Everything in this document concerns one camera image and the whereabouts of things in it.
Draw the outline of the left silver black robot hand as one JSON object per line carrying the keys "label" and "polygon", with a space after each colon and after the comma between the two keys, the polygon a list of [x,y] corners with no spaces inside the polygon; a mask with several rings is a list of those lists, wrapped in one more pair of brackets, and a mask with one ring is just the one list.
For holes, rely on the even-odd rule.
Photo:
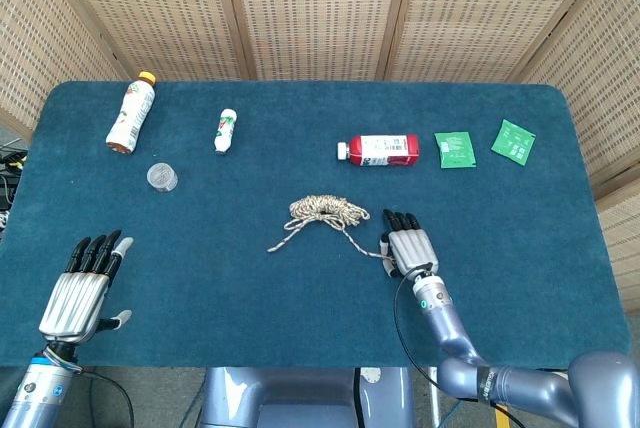
{"label": "left silver black robot hand", "polygon": [[130,320],[130,310],[110,318],[103,318],[101,310],[133,243],[132,237],[123,238],[119,230],[78,242],[54,285],[39,324],[46,341],[81,345],[95,333],[118,330]]}

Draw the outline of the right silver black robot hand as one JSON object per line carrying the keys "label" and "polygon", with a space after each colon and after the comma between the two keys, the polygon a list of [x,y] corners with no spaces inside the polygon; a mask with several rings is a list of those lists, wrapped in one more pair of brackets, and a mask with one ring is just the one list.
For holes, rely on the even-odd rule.
{"label": "right silver black robot hand", "polygon": [[436,275],[439,262],[431,241],[411,213],[383,210],[383,218],[388,230],[379,240],[382,265],[390,277]]}

